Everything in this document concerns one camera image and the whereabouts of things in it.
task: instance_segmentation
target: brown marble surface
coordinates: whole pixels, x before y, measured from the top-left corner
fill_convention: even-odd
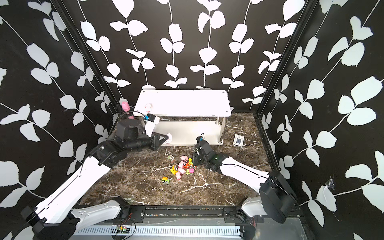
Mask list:
[[[232,145],[235,134],[245,136],[242,148]],[[252,113],[233,113],[228,118],[223,142],[222,146],[212,146],[216,153],[226,153],[255,169],[271,170]],[[246,197],[258,195],[238,180],[210,172],[203,166],[198,166],[195,174],[183,174],[177,181],[169,168],[180,162],[180,156],[192,157],[193,152],[192,146],[163,146],[157,152],[148,149],[130,152],[86,192],[80,204],[100,204],[121,196],[133,205],[237,205]],[[169,155],[175,157],[174,163],[167,159]],[[162,184],[163,176],[173,178],[169,185]]]

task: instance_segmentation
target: wall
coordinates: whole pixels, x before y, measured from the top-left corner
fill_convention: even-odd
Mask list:
[[[63,2],[117,100],[135,104],[142,89],[225,89],[235,111],[256,109],[305,5]]]
[[[115,111],[51,3],[0,0],[0,32],[0,239],[31,240],[21,210],[68,178]]]
[[[317,239],[382,239],[383,11],[319,1],[262,111]]]

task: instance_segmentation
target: white shelf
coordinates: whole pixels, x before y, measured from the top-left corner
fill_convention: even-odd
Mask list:
[[[170,144],[163,143],[171,146],[194,146],[196,138],[203,132],[205,140],[210,145],[223,145],[219,143],[221,124],[216,124],[214,121],[199,121],[199,122],[171,122],[161,121],[153,130],[160,134],[171,133],[172,142]]]

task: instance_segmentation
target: black cable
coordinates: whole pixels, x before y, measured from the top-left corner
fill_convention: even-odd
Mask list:
[[[277,183],[275,183],[275,182],[272,181],[271,179],[269,179],[269,178],[267,178],[267,177],[264,177],[264,176],[262,176],[262,175],[260,175],[260,174],[257,174],[257,173],[255,173],[255,172],[252,172],[251,170],[246,169],[245,167],[242,167],[242,166],[240,166],[240,165],[233,164],[233,163],[223,164],[223,165],[220,165],[220,167],[221,167],[221,166],[225,166],[225,165],[234,165],[234,166],[237,166],[237,167],[241,167],[241,168],[243,168],[243,169],[245,169],[245,170],[247,170],[247,171],[249,171],[249,172],[251,172],[251,173],[257,175],[257,176],[260,176],[260,177],[263,177],[263,178],[269,180],[270,182],[272,182],[272,183],[274,183],[276,186],[278,186],[281,190],[283,190],[288,196],[290,196],[290,197],[296,202],[296,204],[297,204],[298,206],[300,205],[300,204],[296,201],[296,199],[295,199],[291,194],[289,194],[286,190],[284,190],[282,187],[280,187]]]

